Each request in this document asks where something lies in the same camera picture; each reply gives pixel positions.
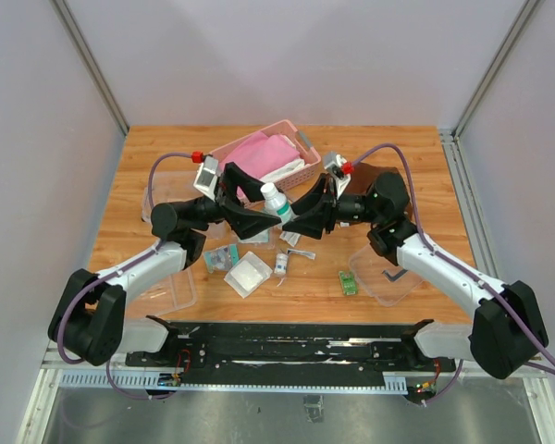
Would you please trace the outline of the white medicine bottle green label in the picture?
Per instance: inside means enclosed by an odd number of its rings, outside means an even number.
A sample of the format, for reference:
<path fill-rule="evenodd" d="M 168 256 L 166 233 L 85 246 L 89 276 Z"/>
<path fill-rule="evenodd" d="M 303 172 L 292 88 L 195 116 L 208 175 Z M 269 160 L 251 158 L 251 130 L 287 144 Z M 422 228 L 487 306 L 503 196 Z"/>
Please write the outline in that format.
<path fill-rule="evenodd" d="M 265 211 L 280 219 L 277 225 L 279 228 L 295 217 L 286 195 L 278 189 L 275 183 L 265 183 L 261 187 L 261 193 L 265 199 Z"/>

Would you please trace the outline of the green medicine box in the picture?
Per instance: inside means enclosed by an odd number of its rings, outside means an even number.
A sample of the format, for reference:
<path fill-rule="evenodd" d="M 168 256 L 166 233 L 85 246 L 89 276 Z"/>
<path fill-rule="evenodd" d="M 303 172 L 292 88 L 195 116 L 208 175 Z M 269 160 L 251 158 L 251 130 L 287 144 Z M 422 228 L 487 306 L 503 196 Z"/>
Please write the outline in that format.
<path fill-rule="evenodd" d="M 358 294 L 358 285 L 355 275 L 352 271 L 339 271 L 339 282 L 342 289 L 342 294 L 345 296 L 352 296 Z"/>

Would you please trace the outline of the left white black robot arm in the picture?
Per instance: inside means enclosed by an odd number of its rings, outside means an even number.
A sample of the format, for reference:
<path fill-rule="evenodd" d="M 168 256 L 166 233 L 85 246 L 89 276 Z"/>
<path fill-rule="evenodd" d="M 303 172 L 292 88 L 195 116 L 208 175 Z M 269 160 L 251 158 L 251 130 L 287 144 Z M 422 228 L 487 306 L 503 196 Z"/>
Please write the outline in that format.
<path fill-rule="evenodd" d="M 62 360 L 68 364 L 105 364 L 124 335 L 126 306 L 153 284 L 188 269 L 201 256 L 205 231 L 226 222 L 242 239 L 279 224 L 278 216 L 248 209 L 264 200 L 264 183 L 228 163 L 221 173 L 201 165 L 195 187 L 200 196 L 153 205 L 150 214 L 155 243 L 130 259 L 98 273 L 73 272 L 48 327 Z"/>

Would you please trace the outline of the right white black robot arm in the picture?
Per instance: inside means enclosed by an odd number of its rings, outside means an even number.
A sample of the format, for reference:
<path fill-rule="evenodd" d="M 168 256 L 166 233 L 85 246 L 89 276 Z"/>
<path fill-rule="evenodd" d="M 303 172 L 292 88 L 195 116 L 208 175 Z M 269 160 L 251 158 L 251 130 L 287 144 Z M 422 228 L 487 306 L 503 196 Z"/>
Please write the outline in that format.
<path fill-rule="evenodd" d="M 339 222 L 369 224 L 376 255 L 429 282 L 472 319 L 469 327 L 416 324 L 401 345 L 402 362 L 420 370 L 433 358 L 462 359 L 507 378 L 549 344 L 534 291 L 521 280 L 490 277 L 436 245 L 406 215 L 410 198 L 396 172 L 380 174 L 363 194 L 338 194 L 336 181 L 323 173 L 293 203 L 295 217 L 285 228 L 319 240 Z"/>

